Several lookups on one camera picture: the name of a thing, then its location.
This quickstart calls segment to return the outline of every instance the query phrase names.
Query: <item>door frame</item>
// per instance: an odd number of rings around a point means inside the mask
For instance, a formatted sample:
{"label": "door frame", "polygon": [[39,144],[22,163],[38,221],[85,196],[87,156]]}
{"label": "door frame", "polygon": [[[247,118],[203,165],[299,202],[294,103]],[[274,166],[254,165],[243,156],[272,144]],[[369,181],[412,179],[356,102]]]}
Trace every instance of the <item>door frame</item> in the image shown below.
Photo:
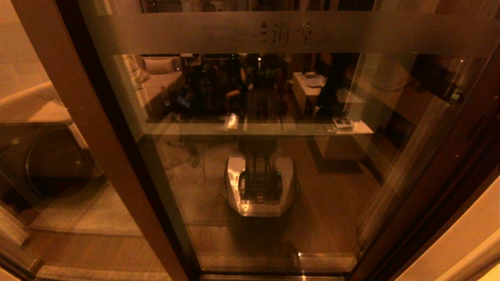
{"label": "door frame", "polygon": [[[12,0],[21,23],[62,101],[132,217],[173,280],[196,280],[201,269],[186,256],[104,72],[78,3]],[[425,249],[450,216],[480,190],[498,158],[498,50],[434,153],[408,200],[385,223],[349,280],[387,280]]]}

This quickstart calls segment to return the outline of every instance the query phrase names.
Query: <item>pillow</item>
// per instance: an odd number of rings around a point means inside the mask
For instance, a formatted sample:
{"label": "pillow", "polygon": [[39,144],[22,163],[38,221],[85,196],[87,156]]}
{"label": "pillow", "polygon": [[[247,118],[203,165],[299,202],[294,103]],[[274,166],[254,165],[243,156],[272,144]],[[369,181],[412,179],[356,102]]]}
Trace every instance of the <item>pillow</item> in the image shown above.
{"label": "pillow", "polygon": [[166,74],[179,70],[178,59],[171,57],[144,57],[146,70],[151,74]]}
{"label": "pillow", "polygon": [[151,78],[150,74],[142,70],[141,68],[136,69],[132,74],[133,74],[133,81],[138,85],[142,84],[143,82],[146,82]]}

